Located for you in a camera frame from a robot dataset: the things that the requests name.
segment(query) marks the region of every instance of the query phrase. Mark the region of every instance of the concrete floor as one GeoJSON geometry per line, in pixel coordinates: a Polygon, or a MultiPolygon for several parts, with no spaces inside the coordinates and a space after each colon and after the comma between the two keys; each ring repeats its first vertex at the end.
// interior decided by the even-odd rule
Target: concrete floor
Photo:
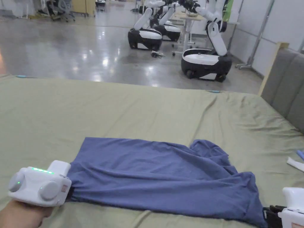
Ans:
{"type": "Polygon", "coordinates": [[[0,74],[258,93],[261,78],[235,64],[223,83],[190,80],[181,71],[181,55],[171,55],[172,43],[163,42],[161,59],[130,49],[127,34],[138,19],[133,7],[133,2],[107,2],[96,18],[79,16],[70,23],[0,20],[0,74]]]}

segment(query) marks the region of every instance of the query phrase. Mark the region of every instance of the chair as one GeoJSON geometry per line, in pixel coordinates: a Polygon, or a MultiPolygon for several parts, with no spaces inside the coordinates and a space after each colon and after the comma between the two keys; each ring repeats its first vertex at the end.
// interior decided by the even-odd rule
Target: chair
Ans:
{"type": "Polygon", "coordinates": [[[51,8],[57,11],[57,13],[61,13],[60,17],[65,18],[66,22],[69,22],[68,16],[71,17],[73,21],[75,21],[75,16],[73,15],[73,13],[71,13],[71,8],[72,8],[71,0],[59,0],[58,7],[54,6],[52,0],[51,2],[52,2],[51,8]]]}

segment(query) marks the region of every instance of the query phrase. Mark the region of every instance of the headboard panel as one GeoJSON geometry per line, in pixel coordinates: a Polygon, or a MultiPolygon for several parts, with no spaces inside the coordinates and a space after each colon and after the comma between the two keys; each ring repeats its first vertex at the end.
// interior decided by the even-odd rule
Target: headboard panel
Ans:
{"type": "Polygon", "coordinates": [[[279,49],[261,97],[304,133],[304,55],[279,49]]]}

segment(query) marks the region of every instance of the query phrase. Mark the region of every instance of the metal stand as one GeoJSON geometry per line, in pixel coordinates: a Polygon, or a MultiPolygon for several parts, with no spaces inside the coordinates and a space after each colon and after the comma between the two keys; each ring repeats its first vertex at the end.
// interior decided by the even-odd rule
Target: metal stand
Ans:
{"type": "Polygon", "coordinates": [[[136,13],[139,11],[139,9],[137,7],[137,0],[135,0],[135,8],[133,8],[131,11],[136,12],[136,13]]]}
{"type": "Polygon", "coordinates": [[[241,69],[252,69],[252,64],[253,64],[253,61],[254,61],[254,56],[257,52],[257,48],[260,44],[260,41],[262,39],[262,36],[263,36],[263,33],[264,33],[264,30],[265,30],[265,27],[266,27],[266,23],[268,21],[268,18],[269,18],[269,15],[270,15],[270,12],[272,10],[272,7],[273,7],[273,4],[275,3],[275,0],[271,0],[270,3],[269,3],[269,6],[267,8],[267,13],[265,15],[265,18],[263,20],[263,23],[262,23],[262,26],[261,26],[261,29],[259,31],[259,35],[257,37],[257,40],[254,44],[254,48],[253,48],[253,52],[252,54],[250,55],[250,57],[248,58],[248,61],[247,63],[243,63],[243,64],[237,64],[235,67],[236,68],[239,68],[240,70],[241,69]]]}
{"type": "Polygon", "coordinates": [[[299,48],[299,52],[300,53],[303,53],[303,48],[304,48],[304,39],[303,39],[303,42],[302,42],[302,44],[301,44],[301,46],[299,48]]]}
{"type": "Polygon", "coordinates": [[[187,50],[187,46],[191,44],[195,44],[194,42],[192,42],[192,34],[191,34],[191,28],[193,26],[193,22],[189,19],[185,19],[185,24],[183,26],[183,30],[181,32],[181,35],[177,41],[177,44],[173,44],[172,47],[176,46],[183,46],[183,51],[173,51],[172,55],[175,56],[175,54],[183,54],[185,50],[187,50]]]}

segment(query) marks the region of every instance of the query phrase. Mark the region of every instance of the wooden cabinet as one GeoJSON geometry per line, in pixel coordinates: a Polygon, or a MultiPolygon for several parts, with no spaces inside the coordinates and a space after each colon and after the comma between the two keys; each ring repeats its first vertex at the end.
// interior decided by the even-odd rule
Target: wooden cabinet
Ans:
{"type": "Polygon", "coordinates": [[[77,13],[95,14],[95,0],[72,0],[72,11],[77,13]]]}
{"type": "Polygon", "coordinates": [[[87,13],[90,16],[94,16],[96,9],[95,0],[86,0],[86,6],[87,6],[87,13]]]}

